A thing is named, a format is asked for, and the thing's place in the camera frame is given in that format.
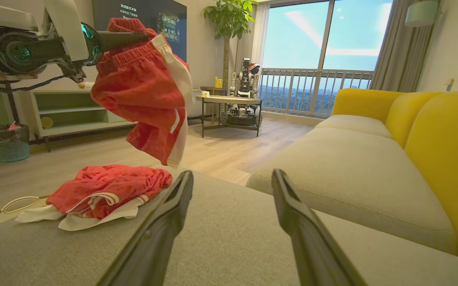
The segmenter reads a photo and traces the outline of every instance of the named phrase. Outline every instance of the wheeled robot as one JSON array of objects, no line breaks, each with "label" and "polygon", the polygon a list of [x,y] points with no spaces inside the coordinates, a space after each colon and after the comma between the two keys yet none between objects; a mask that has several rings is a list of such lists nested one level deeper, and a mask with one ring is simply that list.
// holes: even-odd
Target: wheeled robot
[{"label": "wheeled robot", "polygon": [[[231,96],[256,98],[258,93],[259,68],[259,64],[251,64],[249,58],[244,58],[241,72],[239,74],[235,72],[232,74]],[[237,79],[240,80],[240,85],[236,92]],[[224,112],[220,114],[220,121],[223,124],[256,125],[260,127],[262,115],[260,114],[259,105],[227,104]]]}]

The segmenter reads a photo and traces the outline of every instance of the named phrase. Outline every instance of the television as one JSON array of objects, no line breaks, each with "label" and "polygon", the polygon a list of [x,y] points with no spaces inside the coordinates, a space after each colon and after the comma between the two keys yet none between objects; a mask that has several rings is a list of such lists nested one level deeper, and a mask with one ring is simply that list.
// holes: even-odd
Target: television
[{"label": "television", "polygon": [[111,18],[138,18],[163,34],[173,53],[187,62],[187,7],[173,0],[94,0],[95,29],[107,30]]}]

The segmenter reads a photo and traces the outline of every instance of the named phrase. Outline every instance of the white cabinet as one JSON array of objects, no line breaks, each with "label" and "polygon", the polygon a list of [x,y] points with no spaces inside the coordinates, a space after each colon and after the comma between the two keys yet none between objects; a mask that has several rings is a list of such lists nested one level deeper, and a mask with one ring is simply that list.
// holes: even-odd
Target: white cabinet
[{"label": "white cabinet", "polygon": [[[40,137],[83,132],[132,125],[107,111],[91,99],[89,89],[31,91],[31,102]],[[51,128],[43,128],[41,118],[53,121]]]}]

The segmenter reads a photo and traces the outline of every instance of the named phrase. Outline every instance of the sky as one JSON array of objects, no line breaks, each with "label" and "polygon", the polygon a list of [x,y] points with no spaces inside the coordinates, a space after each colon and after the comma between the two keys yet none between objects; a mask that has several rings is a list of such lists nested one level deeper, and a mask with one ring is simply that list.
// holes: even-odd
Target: sky
[{"label": "sky", "polygon": [[[392,0],[337,0],[323,69],[376,68]],[[270,9],[264,68],[317,69],[329,2]]]}]

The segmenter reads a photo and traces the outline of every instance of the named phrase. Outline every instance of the potted plant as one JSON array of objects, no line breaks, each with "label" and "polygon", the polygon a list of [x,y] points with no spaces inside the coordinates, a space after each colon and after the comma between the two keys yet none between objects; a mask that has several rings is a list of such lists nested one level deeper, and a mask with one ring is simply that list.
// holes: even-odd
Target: potted plant
[{"label": "potted plant", "polygon": [[229,83],[229,42],[231,38],[241,39],[249,33],[248,22],[256,22],[250,15],[253,12],[254,0],[218,0],[215,6],[208,6],[202,12],[204,18],[215,24],[215,39],[224,38],[224,74],[223,87]]}]

